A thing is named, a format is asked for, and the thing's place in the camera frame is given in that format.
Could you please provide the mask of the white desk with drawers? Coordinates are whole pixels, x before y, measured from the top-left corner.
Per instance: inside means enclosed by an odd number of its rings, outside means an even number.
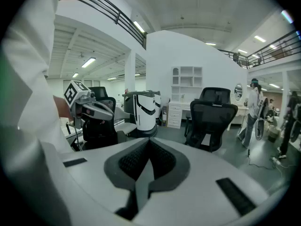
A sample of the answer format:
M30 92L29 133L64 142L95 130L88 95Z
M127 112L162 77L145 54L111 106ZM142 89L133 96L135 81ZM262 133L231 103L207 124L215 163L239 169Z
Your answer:
M168 103L167 126L180 129L182 118L185 118L188 111L190 111L190 103L170 101Z

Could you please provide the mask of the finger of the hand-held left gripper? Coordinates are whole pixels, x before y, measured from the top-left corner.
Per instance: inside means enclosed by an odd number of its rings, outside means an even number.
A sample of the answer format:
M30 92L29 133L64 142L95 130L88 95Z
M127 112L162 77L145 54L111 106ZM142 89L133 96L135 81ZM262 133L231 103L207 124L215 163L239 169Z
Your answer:
M114 112L105 104L92 101L82 105L82 115L102 121L111 121Z

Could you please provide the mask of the white dressing table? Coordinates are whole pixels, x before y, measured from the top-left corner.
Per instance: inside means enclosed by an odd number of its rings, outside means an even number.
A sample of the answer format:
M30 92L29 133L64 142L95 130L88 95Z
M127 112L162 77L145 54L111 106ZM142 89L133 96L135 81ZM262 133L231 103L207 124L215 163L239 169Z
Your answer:
M245 107L244 105L237 105L237 107L238 107L238 111L237 111L235 117L233 118L233 120L231 121L231 123L229 124L227 131L230 130L232 125L241 126L241 124L243 123L244 117L247 115L247 112L248 112L247 107Z

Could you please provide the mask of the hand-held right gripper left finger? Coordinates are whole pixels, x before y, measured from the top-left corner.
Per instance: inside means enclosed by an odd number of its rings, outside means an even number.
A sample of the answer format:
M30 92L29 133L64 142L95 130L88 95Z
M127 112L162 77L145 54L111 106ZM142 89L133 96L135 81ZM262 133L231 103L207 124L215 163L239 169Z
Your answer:
M108 169L117 180L125 183L127 175L123 171L116 173L118 164L110 164L107 159L118 153L129 153L147 141L140 138L95 150L63 154L58 153L53 145L43 144L47 169L63 200L68 219L57 225L151 226L149 212L140 211L133 219L117 214L118 210L128 210L131 192L115 186L105 173Z

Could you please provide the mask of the person in white shirt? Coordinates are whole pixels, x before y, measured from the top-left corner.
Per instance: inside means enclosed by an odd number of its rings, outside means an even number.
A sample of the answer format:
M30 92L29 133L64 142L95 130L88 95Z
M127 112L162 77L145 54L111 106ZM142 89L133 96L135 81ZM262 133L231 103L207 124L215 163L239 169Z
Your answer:
M60 153L72 149L61 130L47 76L54 43L59 0L26 0L4 36L4 56L32 91L16 120L20 129L52 144Z

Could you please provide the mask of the black mesh office chair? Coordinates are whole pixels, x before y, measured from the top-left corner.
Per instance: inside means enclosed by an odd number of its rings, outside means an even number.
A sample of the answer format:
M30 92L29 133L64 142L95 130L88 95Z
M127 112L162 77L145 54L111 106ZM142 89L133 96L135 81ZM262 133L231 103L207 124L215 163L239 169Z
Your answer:
M230 103L230 90L206 87L200 98L190 103L186 115L185 145L215 152L222 145L222 135L238 112Z
M107 95L105 87L89 87L95 93L97 102L106 105L114 113L116 100ZM83 139L85 141L82 150L91 150L115 145L118 143L117 132L114 128L113 118L100 122L100 120L89 119L83 127Z

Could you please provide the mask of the white black mobile robot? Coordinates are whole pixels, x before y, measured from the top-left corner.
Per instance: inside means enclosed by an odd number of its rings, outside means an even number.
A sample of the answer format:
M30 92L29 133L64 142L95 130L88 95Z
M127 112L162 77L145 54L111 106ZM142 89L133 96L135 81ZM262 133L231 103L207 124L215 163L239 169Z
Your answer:
M155 118L156 120L159 120L160 114L161 114L161 93L160 91L155 91Z
M132 91L122 95L124 98L124 111L131 114L130 123L136 129L130 132L135 138L153 137L157 133L155 94L153 91Z

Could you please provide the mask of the oval mirror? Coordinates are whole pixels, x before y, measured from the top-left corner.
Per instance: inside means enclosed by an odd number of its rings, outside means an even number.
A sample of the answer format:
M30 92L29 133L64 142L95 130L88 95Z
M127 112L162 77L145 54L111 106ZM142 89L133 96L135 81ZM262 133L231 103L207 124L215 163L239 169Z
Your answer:
M235 98L235 100L240 101L242 99L242 95L243 95L243 87L240 83L238 83L235 86L235 89L234 89L234 98Z

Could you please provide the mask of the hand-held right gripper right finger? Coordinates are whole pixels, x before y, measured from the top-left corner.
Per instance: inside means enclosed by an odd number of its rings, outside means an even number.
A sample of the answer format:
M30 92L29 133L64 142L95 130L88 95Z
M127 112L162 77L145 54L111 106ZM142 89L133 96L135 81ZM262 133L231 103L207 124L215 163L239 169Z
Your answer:
M186 179L173 191L153 193L133 222L141 226L223 226L241 218L217 180L232 182L259 206L268 198L266 190L243 171L203 150L174 141L159 142L183 153L190 162Z

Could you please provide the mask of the black balcony railing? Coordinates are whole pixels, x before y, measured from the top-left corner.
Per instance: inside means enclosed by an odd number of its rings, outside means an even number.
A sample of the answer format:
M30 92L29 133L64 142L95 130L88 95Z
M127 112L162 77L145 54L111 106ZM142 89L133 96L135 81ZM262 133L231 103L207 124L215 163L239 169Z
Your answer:
M146 33L139 30L134 22L109 0L78 0L111 19L127 31L145 50Z
M284 57L301 54L301 32L293 30L249 55L242 51L231 52L222 49L219 51L230 59L236 57L237 64L241 68L251 69Z

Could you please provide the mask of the white hutch shelf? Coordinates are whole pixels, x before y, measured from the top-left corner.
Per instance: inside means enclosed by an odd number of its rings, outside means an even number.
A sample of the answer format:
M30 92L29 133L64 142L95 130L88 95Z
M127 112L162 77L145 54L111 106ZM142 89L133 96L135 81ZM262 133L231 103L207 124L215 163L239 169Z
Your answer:
M190 103L195 99L199 99L203 90L202 67L173 67L171 70L171 75L171 101L180 103Z

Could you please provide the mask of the person's left forearm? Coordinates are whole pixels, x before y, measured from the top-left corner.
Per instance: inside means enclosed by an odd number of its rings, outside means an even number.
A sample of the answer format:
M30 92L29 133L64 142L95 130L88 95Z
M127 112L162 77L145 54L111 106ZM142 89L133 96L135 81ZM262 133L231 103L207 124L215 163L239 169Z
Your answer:
M63 98L53 96L55 105L57 107L58 115L60 118L68 118L69 121L73 120L68 104Z

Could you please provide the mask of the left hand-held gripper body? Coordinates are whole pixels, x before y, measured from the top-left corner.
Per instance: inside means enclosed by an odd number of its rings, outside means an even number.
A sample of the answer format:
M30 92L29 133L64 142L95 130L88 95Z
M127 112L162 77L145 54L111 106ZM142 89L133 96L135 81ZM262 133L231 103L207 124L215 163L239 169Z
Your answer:
M83 109L84 104L96 101L95 93L81 81L71 80L63 96L73 117L74 128L82 128L85 121L81 118L82 111L80 109Z

